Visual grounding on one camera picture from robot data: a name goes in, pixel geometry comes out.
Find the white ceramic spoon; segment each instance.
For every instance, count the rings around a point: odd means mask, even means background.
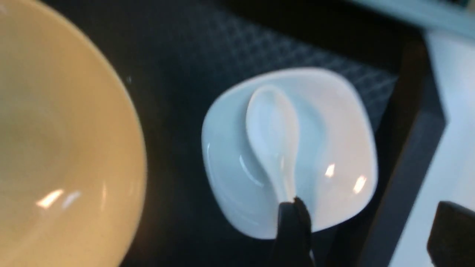
[[[246,131],[279,203],[294,202],[299,123],[285,93],[272,85],[258,88],[247,107]]]

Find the white spoon dish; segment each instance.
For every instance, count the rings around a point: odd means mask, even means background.
[[[360,212],[376,189],[377,161],[371,125],[353,86],[319,68],[260,75],[223,93],[202,128],[205,169],[215,199],[242,233],[276,237],[279,200],[254,155],[246,111],[261,86],[276,86],[292,102],[300,125],[295,190],[312,218],[312,231]]]

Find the white surface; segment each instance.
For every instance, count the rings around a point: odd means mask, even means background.
[[[253,93],[246,112],[247,139],[279,203],[296,197],[299,128],[297,112],[282,90],[262,86]]]
[[[354,216],[377,183],[373,134],[364,107],[343,77],[316,68],[257,76],[234,86],[209,109],[203,158],[214,196],[229,222],[255,238],[275,238],[278,202],[246,137],[245,116],[262,85],[282,89],[297,111],[297,196],[317,231]]]
[[[440,32],[426,39],[448,124],[392,267],[432,266],[426,245],[439,201],[475,210],[475,42]]]

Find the yellow bowl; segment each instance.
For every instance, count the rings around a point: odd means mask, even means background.
[[[140,123],[109,63],[40,2],[0,1],[0,266],[119,265],[145,185]]]

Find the dark textured placemat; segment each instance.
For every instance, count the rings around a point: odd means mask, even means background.
[[[214,201],[203,169],[202,120],[224,90],[272,70],[329,68],[354,84],[376,130],[398,78],[395,72],[351,55],[251,22],[224,8],[226,1],[46,2],[77,24],[111,61],[143,126],[149,165],[146,203],[124,266],[240,267],[262,266],[267,260],[272,242],[246,237],[232,228]],[[338,16],[351,19],[347,13],[320,11],[318,19],[329,22],[322,40],[342,34],[332,30],[342,27],[333,23],[341,20]],[[305,19],[308,35],[320,35],[312,16]],[[360,34],[352,29],[364,20],[345,22],[343,27],[352,33],[348,36],[357,38]],[[369,30],[359,40],[345,40],[345,45],[385,47],[383,42],[365,42],[367,36],[377,34],[392,31]],[[315,235],[319,261],[324,261],[334,231]]]

